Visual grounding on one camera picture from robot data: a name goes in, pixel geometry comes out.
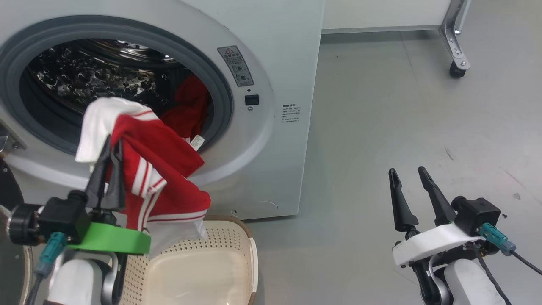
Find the white stripe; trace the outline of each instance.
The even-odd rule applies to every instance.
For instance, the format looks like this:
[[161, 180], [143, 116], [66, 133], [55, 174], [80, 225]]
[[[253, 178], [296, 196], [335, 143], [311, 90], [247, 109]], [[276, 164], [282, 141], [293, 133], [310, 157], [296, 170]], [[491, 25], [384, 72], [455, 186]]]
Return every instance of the white stripe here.
[[143, 230], [143, 218], [145, 214], [145, 210], [147, 209], [147, 206], [149, 206], [149, 202], [151, 201], [152, 196], [149, 196], [143, 200], [143, 203], [141, 204], [141, 209], [139, 210], [139, 217], [137, 220], [137, 230], [141, 232]]
[[143, 187], [143, 192], [141, 193], [141, 197], [145, 198], [149, 196], [149, 186], [151, 186], [151, 175], [152, 175], [152, 164], [150, 162], [147, 162], [149, 168], [147, 169], [147, 175], [145, 176], [145, 179], [143, 180], [144, 183], [141, 187]]
[[158, 200], [158, 197], [160, 197], [160, 193], [162, 192], [163, 188], [156, 191], [154, 194], [154, 197], [152, 198], [151, 204], [149, 205], [149, 209], [147, 210], [147, 213], [143, 216], [143, 227], [147, 226], [147, 219], [149, 218], [149, 215], [151, 214], [152, 209], [154, 209], [154, 205], [156, 204], [156, 201]]
[[155, 215], [150, 216], [147, 220], [168, 220], [168, 219], [177, 219], [177, 218], [195, 218], [200, 216], [205, 216], [207, 209], [199, 212], [192, 213], [182, 213], [182, 214], [165, 214], [165, 215]]
[[154, 111], [153, 111], [152, 109], [150, 109], [149, 107], [147, 107], [147, 106], [143, 106], [140, 110], [135, 111], [135, 112], [133, 112], [133, 113], [128, 113], [128, 112], [127, 112], [126, 114], [127, 114], [127, 115], [130, 115], [130, 116], [132, 116], [132, 117], [135, 117], [135, 116], [141, 116], [141, 117], [142, 117], [142, 116], [145, 116], [145, 115], [147, 115], [147, 114], [152, 114], [152, 115], [154, 115], [156, 118], [158, 118], [158, 117], [156, 116], [156, 114], [154, 113]]
[[160, 179], [162, 179], [162, 176], [158, 173], [156, 168], [153, 168], [152, 175], [151, 175], [151, 186], [153, 186]]
[[164, 188], [167, 184], [167, 181], [164, 179], [162, 180], [160, 183], [158, 183], [156, 186], [154, 187], [150, 187], [149, 188], [149, 193], [156, 193], [157, 190], [161, 189], [161, 188]]
[[141, 191], [141, 183], [143, 183], [143, 176], [145, 175], [145, 166], [147, 161], [142, 157], [139, 157], [139, 164], [137, 166], [137, 172], [135, 173], [134, 183], [132, 185], [132, 194], [139, 196]]
[[134, 119], [137, 119], [137, 120], [157, 120], [158, 117], [153, 113], [153, 112], [149, 112], [149, 113], [146, 113], [144, 115], [140, 115], [138, 117], [133, 117]]
[[177, 224], [177, 223], [194, 223], [196, 221], [201, 221], [205, 216], [193, 219], [178, 219], [178, 220], [152, 220], [149, 219], [147, 224]]

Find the black cable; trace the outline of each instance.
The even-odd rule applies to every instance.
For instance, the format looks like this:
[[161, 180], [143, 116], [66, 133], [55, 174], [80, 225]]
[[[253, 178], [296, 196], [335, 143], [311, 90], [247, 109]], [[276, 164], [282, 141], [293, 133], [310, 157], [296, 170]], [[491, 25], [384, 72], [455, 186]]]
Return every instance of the black cable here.
[[482, 266], [482, 268], [486, 272], [487, 277], [489, 277], [489, 280], [493, 283], [493, 285], [495, 285], [495, 289], [497, 290], [499, 295], [505, 300], [505, 304], [506, 305], [512, 305], [510, 303], [510, 301], [508, 300], [508, 298], [506, 297], [505, 293], [502, 292], [501, 286], [499, 286], [499, 284], [497, 283], [497, 281], [495, 280], [495, 278], [491, 274], [491, 271], [487, 267], [486, 262], [484, 262], [484, 260], [482, 258], [482, 254], [480, 254], [480, 251], [478, 251], [478, 249], [474, 249], [474, 254], [476, 255], [478, 261], [480, 262], [480, 265]]
[[528, 260], [524, 259], [521, 255], [517, 254], [514, 250], [510, 250], [510, 253], [515, 256], [517, 259], [519, 259], [522, 263], [526, 264], [529, 268], [536, 271], [536, 273], [542, 275], [542, 270], [538, 269], [535, 265], [529, 263]]
[[34, 281], [32, 289], [28, 293], [27, 299], [24, 301], [24, 305], [34, 305], [34, 302], [36, 302], [37, 291], [40, 289], [40, 284], [42, 280], [43, 275], [36, 275], [36, 280]]

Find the metal frame leg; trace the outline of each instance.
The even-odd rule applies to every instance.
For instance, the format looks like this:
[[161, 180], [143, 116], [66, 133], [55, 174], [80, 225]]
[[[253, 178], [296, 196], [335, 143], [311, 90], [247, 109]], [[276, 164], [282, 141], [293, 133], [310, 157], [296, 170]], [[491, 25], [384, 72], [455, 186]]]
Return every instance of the metal frame leg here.
[[463, 32], [463, 25], [465, 23], [465, 17], [467, 16], [467, 12], [470, 8], [470, 3], [472, 0], [466, 0], [463, 4], [463, 8], [460, 10], [459, 17], [455, 21], [455, 24], [459, 23], [459, 26], [455, 28], [455, 35], [459, 35]]
[[452, 69], [454, 68], [454, 64], [455, 64], [455, 67], [458, 68], [459, 70], [465, 71], [468, 68], [470, 68], [469, 61], [467, 60], [467, 57], [465, 57], [463, 50], [459, 46], [459, 43], [457, 42], [457, 37], [455, 34], [455, 23], [465, 1], [468, 1], [468, 0], [451, 0], [450, 7], [448, 8], [448, 11], [446, 12], [446, 16], [444, 17], [444, 21], [442, 22], [442, 25], [438, 29], [438, 31], [440, 32], [442, 38], [444, 39], [446, 43], [446, 46], [448, 47], [448, 51], [450, 52], [452, 59], [454, 60], [454, 62], [452, 63], [452, 68], [450, 69], [450, 74], [452, 74]]

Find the white cabinet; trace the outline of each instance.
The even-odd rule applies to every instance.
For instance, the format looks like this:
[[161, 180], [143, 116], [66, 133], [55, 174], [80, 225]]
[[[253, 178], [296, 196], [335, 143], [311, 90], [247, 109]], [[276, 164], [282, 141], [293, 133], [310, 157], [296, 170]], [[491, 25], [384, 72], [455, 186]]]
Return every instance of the white cabinet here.
[[327, 0], [322, 33], [435, 28], [449, 6], [450, 0]]

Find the washing machine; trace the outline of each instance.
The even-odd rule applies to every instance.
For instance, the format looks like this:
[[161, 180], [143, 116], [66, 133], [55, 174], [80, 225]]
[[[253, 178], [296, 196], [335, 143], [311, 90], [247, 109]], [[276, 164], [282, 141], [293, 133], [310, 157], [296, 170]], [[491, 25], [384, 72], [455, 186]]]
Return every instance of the washing machine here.
[[190, 180], [210, 214], [297, 214], [324, 0], [19, 0], [0, 11], [2, 153], [25, 201], [84, 189], [82, 116], [119, 96], [171, 107], [195, 74], [210, 102]]

